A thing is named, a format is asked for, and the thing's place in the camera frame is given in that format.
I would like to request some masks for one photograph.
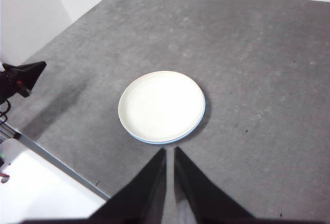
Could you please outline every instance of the gray table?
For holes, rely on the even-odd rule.
[[[257,217],[330,220],[330,3],[103,0],[27,62],[47,67],[9,124],[108,195],[160,148],[118,120],[146,73],[192,77],[206,114],[166,145],[163,223],[175,223],[173,148]]]

